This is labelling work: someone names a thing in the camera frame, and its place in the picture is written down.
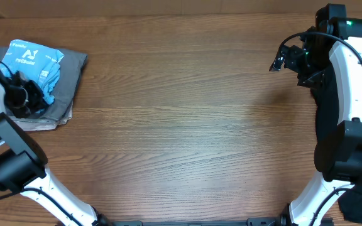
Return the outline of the light blue printed t-shirt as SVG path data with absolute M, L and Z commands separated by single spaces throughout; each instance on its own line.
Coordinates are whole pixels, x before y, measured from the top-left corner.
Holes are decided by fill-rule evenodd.
M 52 91 L 60 79 L 60 62 L 64 56 L 58 49 L 17 39 L 10 42 L 0 69 L 5 77 L 10 77 L 11 72 L 21 72 L 36 82 L 50 105 L 55 100 Z

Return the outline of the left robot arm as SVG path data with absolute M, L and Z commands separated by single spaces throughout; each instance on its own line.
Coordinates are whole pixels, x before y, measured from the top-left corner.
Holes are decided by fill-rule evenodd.
M 0 191 L 4 193 L 0 200 L 23 195 L 63 225 L 111 225 L 105 215 L 62 185 L 48 167 L 42 148 L 7 115 L 27 117 L 46 106 L 34 81 L 18 72 L 5 77 L 0 70 Z

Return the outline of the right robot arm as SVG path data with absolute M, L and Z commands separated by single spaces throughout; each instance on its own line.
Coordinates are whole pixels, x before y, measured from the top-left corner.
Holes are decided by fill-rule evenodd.
M 347 17 L 343 4 L 327 4 L 297 37 L 303 45 L 281 42 L 270 70 L 287 68 L 310 89 L 316 171 L 280 216 L 251 218 L 248 225 L 332 225 L 328 210 L 362 183 L 362 19 Z

